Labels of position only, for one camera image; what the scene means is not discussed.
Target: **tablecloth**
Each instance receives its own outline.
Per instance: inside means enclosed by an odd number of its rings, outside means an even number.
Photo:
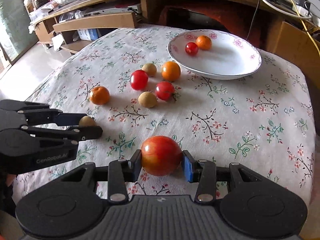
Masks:
[[[145,139],[165,135],[195,159],[211,160],[218,166],[239,162],[309,204],[316,133],[306,81],[295,65],[259,50],[261,68],[239,80],[213,80],[182,67],[181,77],[173,83],[176,102],[158,100],[151,109],[139,105],[141,92],[130,87],[131,73],[145,63],[155,64],[158,73],[146,89],[154,91],[163,80],[161,65],[172,60],[168,42],[183,31],[157,25],[117,29],[70,57],[43,81],[31,101],[64,112],[87,113],[103,128],[103,135],[80,142],[72,162],[18,176],[16,200],[85,162],[103,166],[118,158],[129,159]],[[88,99],[90,89],[98,85],[107,87],[111,95],[103,106]],[[127,183],[129,196],[194,197],[196,188],[196,183],[185,182],[180,167],[165,177],[142,170],[136,183]],[[218,182],[217,197],[226,193],[226,183]],[[97,194],[107,197],[107,182],[99,183]]]

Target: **white bowl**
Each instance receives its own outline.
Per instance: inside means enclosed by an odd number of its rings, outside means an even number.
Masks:
[[[195,42],[201,35],[211,39],[211,49],[199,49],[195,56],[190,56],[185,52],[186,44]],[[213,79],[238,79],[256,72],[261,66],[261,55],[253,45],[222,31],[194,30],[178,34],[170,40],[168,51],[186,69]]]

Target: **orange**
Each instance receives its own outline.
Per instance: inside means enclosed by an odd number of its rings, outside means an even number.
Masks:
[[[209,50],[209,49],[211,49],[212,41],[209,37],[201,35],[197,38],[196,44],[199,49]]]
[[[103,86],[98,86],[90,91],[89,98],[95,105],[104,105],[109,101],[110,94],[108,89]]]
[[[161,68],[162,77],[168,81],[176,81],[181,74],[180,66],[174,61],[167,61]]]

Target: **apple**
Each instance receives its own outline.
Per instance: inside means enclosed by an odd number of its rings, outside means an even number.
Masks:
[[[182,160],[182,150],[177,142],[167,136],[152,136],[141,146],[143,169],[154,176],[172,173]]]

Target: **orange cloth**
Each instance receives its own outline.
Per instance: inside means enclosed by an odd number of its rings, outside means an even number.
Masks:
[[[230,2],[226,0],[213,0],[212,3],[207,2],[180,2],[167,5],[162,10],[158,24],[167,24],[167,12],[169,8],[184,8],[207,15],[224,25],[232,34],[245,39],[248,35],[250,23],[255,8]],[[255,47],[260,47],[260,24],[255,18],[248,41]]]

